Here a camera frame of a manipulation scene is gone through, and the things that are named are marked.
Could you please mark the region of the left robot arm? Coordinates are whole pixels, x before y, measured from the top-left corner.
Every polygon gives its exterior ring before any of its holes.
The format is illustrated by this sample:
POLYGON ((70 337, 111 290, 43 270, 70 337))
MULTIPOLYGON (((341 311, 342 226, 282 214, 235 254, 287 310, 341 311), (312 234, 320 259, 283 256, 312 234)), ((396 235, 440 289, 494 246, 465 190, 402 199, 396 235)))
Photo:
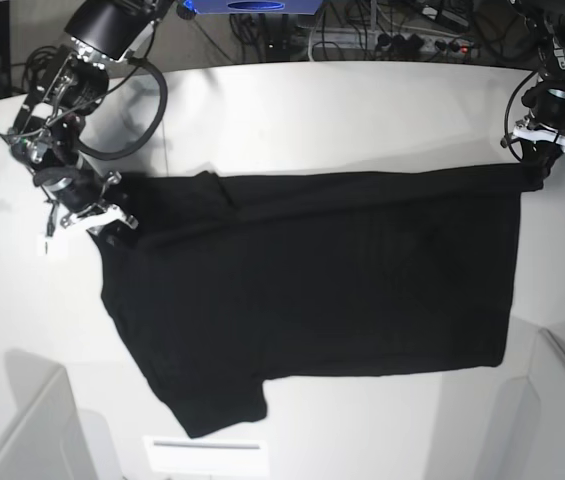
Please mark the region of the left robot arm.
POLYGON ((514 89, 503 119, 502 148, 533 182, 565 155, 565 1, 513 1, 532 35, 539 65, 514 89))

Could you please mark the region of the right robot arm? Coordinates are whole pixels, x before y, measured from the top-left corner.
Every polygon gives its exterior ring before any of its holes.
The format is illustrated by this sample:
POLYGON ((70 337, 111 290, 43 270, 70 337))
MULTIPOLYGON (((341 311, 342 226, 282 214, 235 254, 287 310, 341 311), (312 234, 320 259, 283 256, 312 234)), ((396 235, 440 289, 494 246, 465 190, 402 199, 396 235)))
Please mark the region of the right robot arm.
POLYGON ((70 38, 60 46, 27 94, 12 127, 1 134, 14 160, 31 174, 51 212, 46 236, 56 229, 80 229, 116 245, 132 239, 138 221, 117 171, 100 174, 91 159, 112 162, 142 149, 160 126, 168 103, 163 73, 147 55, 171 1, 86 1, 65 27, 70 38), (146 130, 124 148, 101 151, 80 138, 87 116, 115 92, 109 68, 126 64, 148 73, 158 86, 156 114, 146 130))

